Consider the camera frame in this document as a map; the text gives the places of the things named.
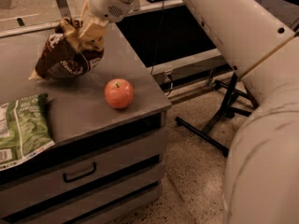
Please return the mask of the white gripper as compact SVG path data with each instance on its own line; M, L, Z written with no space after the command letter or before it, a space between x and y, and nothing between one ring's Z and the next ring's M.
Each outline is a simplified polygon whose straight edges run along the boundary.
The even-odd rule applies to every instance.
M100 42L107 32L107 20L121 21L133 8L135 0L85 0L80 13L82 26L78 39L83 42Z

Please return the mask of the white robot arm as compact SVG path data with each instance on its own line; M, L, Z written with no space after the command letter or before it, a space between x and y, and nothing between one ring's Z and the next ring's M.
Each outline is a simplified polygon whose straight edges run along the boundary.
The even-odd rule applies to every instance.
M224 224L299 224L299 35L256 0L182 0L258 102L231 144Z

